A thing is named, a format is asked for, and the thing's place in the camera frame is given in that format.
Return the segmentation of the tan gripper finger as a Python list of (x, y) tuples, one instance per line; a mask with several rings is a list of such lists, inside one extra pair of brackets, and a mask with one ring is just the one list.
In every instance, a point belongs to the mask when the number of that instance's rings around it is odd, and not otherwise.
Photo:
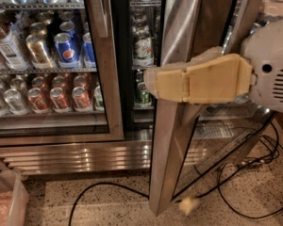
[(143, 73), (145, 86), (157, 99), (177, 103), (231, 102), (249, 91), (253, 66), (238, 54), (221, 52), (213, 47), (189, 62), (149, 68)]

